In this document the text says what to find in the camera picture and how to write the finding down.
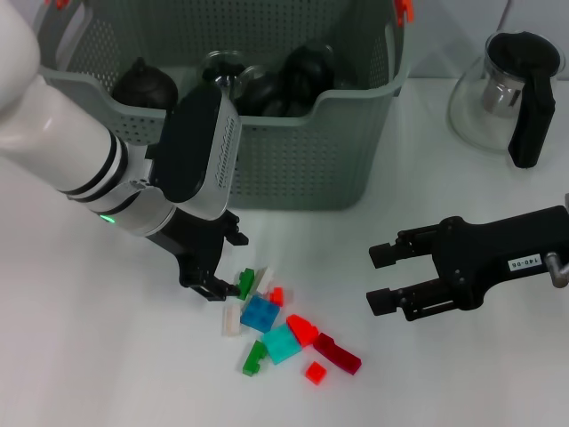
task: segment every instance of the white table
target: white table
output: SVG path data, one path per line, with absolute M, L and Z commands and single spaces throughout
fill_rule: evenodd
M 531 171 L 453 136 L 453 85 L 405 84 L 354 208 L 236 212 L 251 244 L 226 246 L 218 276 L 273 266 L 293 290 L 284 312 L 357 354 L 354 377 L 313 349 L 242 375 L 259 334 L 222 337 L 222 303 L 181 288 L 172 256 L 2 162 L 0 426 L 565 425 L 569 291 L 547 275 L 496 286 L 479 310 L 413 323 L 401 311 L 375 318 L 365 299 L 436 277 L 430 257 L 373 268 L 368 248 L 398 231 L 453 215 L 495 221 L 569 191 L 568 83 Z M 319 387 L 303 377 L 312 360 L 330 367 Z

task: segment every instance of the perforated basket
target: perforated basket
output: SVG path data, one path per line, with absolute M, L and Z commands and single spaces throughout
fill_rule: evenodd
M 323 93 L 305 117 L 243 117 L 230 204 L 333 210 L 363 194 L 407 74 L 393 0 L 72 0 L 63 11 L 53 4 L 36 19 L 47 81 L 138 145 L 158 142 L 164 111 L 109 95 L 137 57 L 176 69 L 235 49 L 251 63 L 277 64 L 308 40 L 327 42 L 364 89 Z

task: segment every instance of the basket handle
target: basket handle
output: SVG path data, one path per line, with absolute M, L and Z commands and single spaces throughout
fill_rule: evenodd
M 56 2 L 44 4 L 42 22 L 37 31 L 37 40 L 40 44 L 42 65 L 47 68 L 57 69 L 56 53 L 60 47 L 61 39 L 69 23 L 75 16 L 77 9 L 83 3 L 82 0 L 71 0 L 67 7 L 58 10 Z M 85 18 L 87 18 L 87 4 L 85 6 Z

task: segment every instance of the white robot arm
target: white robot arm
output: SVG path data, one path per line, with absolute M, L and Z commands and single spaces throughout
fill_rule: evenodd
M 36 37 L 0 0 L 0 156 L 70 200 L 176 256 L 180 283 L 210 301 L 238 289 L 214 274 L 224 240 L 248 243 L 226 210 L 241 122 L 215 86 L 200 86 L 135 147 L 38 75 Z

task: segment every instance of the lego brick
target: lego brick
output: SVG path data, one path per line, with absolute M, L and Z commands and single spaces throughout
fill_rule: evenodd
M 264 269 L 257 271 L 252 290 L 261 295 L 266 294 L 268 292 L 268 286 L 273 280 L 274 274 L 275 272 L 270 267 L 265 267 Z
M 279 307 L 283 307 L 285 303 L 285 296 L 283 292 L 283 288 L 278 286 L 268 295 L 268 298 L 273 304 L 278 305 Z
M 241 334 L 241 304 L 234 302 L 223 307 L 223 334 L 237 336 Z
M 286 324 L 293 331 L 294 336 L 302 347 L 306 347 L 313 343 L 318 337 L 318 328 L 312 326 L 306 319 L 292 314 L 286 318 Z
M 279 311 L 272 302 L 254 295 L 241 315 L 241 323 L 265 333 L 270 331 Z
M 247 294 L 249 294 L 252 282 L 254 280 L 255 272 L 251 269 L 245 269 L 245 271 L 239 275 L 239 285 L 237 286 L 239 287 L 241 294 L 237 298 L 239 298 L 241 301 L 245 301 L 245 298 L 247 297 Z
M 267 347 L 268 354 L 275 365 L 287 360 L 302 350 L 301 345 L 288 325 L 281 325 L 261 338 Z
M 252 345 L 249 356 L 243 365 L 243 373 L 245 375 L 253 376 L 260 370 L 260 361 L 267 357 L 267 347 L 260 341 L 255 341 Z
M 326 368 L 320 365 L 318 362 L 312 362 L 312 365 L 307 369 L 306 376 L 311 382 L 318 385 L 324 380 L 328 371 Z
M 326 334 L 320 334 L 312 345 L 334 365 L 352 375 L 362 366 L 362 360 L 360 358 L 338 347 L 334 340 Z

